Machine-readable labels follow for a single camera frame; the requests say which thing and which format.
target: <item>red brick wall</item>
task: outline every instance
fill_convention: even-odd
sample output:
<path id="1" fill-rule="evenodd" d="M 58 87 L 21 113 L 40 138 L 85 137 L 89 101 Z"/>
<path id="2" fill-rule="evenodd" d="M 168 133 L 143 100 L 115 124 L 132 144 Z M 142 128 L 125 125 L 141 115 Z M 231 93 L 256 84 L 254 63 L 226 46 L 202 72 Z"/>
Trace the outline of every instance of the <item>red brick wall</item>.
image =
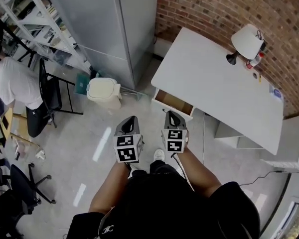
<path id="1" fill-rule="evenodd" d="M 187 27 L 233 51 L 231 35 L 247 23 L 267 42 L 256 69 L 284 94 L 284 114 L 298 115 L 299 0 L 157 0 L 156 35 L 168 41 Z"/>

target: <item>black chair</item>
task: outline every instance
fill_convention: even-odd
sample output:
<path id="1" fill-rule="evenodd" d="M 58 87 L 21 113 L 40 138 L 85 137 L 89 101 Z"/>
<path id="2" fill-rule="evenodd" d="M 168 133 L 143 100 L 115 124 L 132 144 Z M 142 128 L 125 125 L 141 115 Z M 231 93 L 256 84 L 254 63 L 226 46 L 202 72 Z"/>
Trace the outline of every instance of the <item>black chair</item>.
<path id="1" fill-rule="evenodd" d="M 21 239 L 22 235 L 17 231 L 16 224 L 23 215 L 32 214 L 34 206 L 27 205 L 13 190 L 9 189 L 0 195 L 0 239 Z"/>
<path id="2" fill-rule="evenodd" d="M 34 182 L 32 168 L 34 164 L 29 164 L 29 175 L 30 180 L 26 175 L 15 165 L 11 166 L 10 169 L 10 180 L 11 188 L 15 194 L 21 198 L 28 206 L 35 206 L 41 204 L 41 200 L 36 197 L 36 193 L 39 194 L 43 199 L 45 199 L 50 204 L 55 204 L 55 200 L 49 200 L 39 189 L 38 186 L 44 182 L 46 179 L 52 179 L 51 175 L 47 175 L 37 183 Z"/>
<path id="3" fill-rule="evenodd" d="M 70 106 L 71 106 L 71 111 L 61 110 L 62 100 L 61 100 L 59 81 L 66 83 Z M 75 86 L 75 84 L 47 73 L 45 70 L 43 58 L 40 59 L 39 83 L 40 83 L 41 98 L 42 98 L 43 103 L 47 109 L 47 115 L 44 117 L 44 119 L 47 117 L 51 117 L 54 127 L 56 127 L 56 124 L 54 121 L 55 112 L 83 115 L 83 113 L 74 112 L 73 108 L 72 108 L 69 84 L 74 85 L 74 86 Z"/>

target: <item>logo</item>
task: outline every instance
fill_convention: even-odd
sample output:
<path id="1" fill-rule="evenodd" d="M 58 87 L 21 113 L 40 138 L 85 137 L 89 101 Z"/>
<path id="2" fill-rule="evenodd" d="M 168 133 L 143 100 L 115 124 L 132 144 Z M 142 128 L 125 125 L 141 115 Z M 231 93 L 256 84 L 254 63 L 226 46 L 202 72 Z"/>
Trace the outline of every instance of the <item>logo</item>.
<path id="1" fill-rule="evenodd" d="M 104 228 L 102 234 L 106 234 L 107 232 L 112 232 L 113 227 L 114 227 L 114 225 L 111 225 L 111 226 L 108 226 L 108 227 Z"/>

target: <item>gray metal cabinet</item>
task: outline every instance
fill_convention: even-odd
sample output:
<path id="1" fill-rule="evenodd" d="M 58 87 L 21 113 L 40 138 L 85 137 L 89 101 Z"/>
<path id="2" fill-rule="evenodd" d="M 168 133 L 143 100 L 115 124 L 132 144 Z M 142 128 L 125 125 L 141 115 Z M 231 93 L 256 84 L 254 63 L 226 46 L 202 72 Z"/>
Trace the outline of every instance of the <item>gray metal cabinet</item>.
<path id="1" fill-rule="evenodd" d="M 51 0 L 92 67 L 135 88 L 152 51 L 157 0 Z"/>

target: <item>white t-shirt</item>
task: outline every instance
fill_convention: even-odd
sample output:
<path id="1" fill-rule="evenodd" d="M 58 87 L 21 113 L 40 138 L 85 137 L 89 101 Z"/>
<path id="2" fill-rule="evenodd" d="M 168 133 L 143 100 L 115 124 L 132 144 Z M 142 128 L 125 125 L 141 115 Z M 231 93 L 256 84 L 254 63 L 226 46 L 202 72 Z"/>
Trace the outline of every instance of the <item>white t-shirt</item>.
<path id="1" fill-rule="evenodd" d="M 0 98 L 6 105 L 17 100 L 31 110 L 37 109 L 43 103 L 39 78 L 13 58 L 3 58 L 0 61 Z"/>

